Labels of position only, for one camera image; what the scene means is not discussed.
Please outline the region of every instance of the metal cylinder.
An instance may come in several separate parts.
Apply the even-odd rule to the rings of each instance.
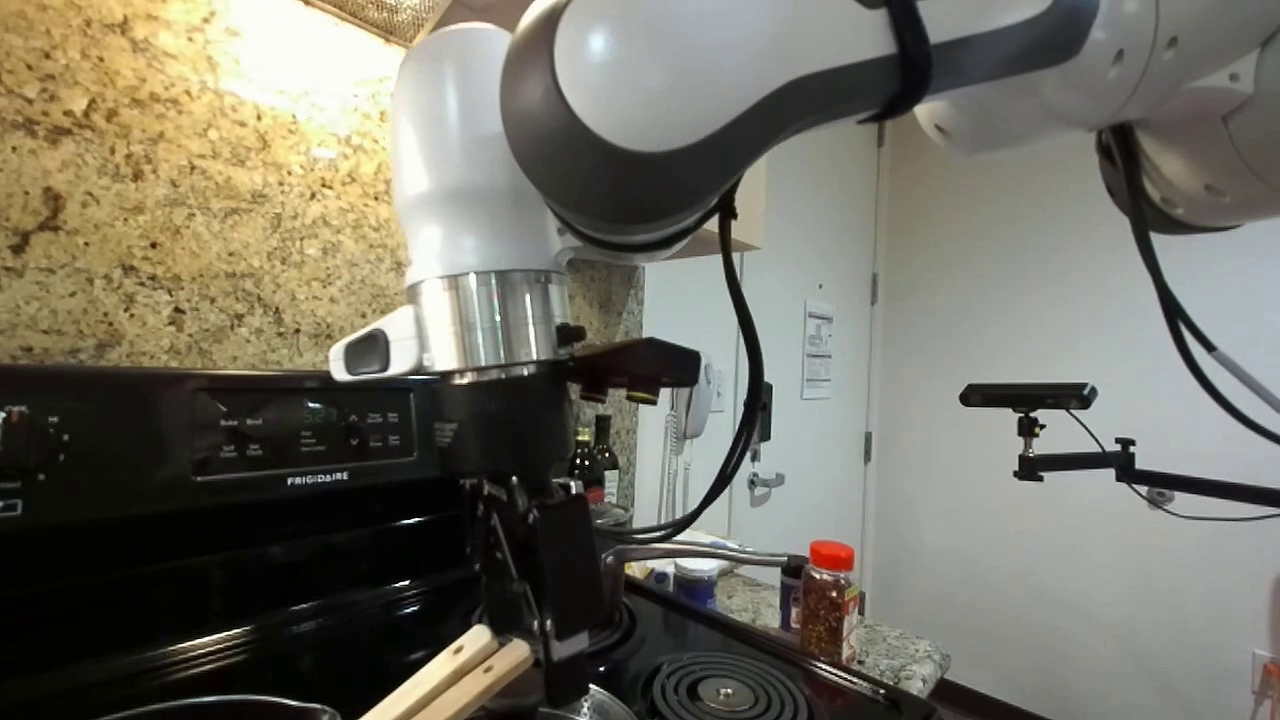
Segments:
[[[542,364],[561,357],[561,272],[470,272],[413,285],[432,370]]]

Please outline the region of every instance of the stove control panel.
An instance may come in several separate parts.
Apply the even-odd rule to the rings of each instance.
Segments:
[[[438,481],[422,385],[0,364],[0,533]]]
[[[255,390],[213,389],[192,395],[194,481],[237,481],[268,466],[307,466],[341,459],[406,459],[413,395],[349,389],[349,390]]]

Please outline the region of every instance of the red lid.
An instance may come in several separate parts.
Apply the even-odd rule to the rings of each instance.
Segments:
[[[806,563],[828,566],[828,571],[851,571],[856,552],[840,541],[812,541]]]

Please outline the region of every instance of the black stove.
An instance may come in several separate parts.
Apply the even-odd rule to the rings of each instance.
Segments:
[[[436,405],[428,385],[0,366],[0,717],[371,709],[474,614]],[[930,717],[657,589],[623,604],[593,682],[638,720]]]
[[[629,583],[633,631],[599,654],[596,682],[658,720],[915,720],[930,709],[851,668],[805,654],[726,614]]]

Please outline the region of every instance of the granite backsplash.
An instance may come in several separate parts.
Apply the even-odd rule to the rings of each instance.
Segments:
[[[300,0],[0,0],[0,46],[0,364],[320,366],[399,302],[399,46]],[[638,327],[633,269],[566,301]]]

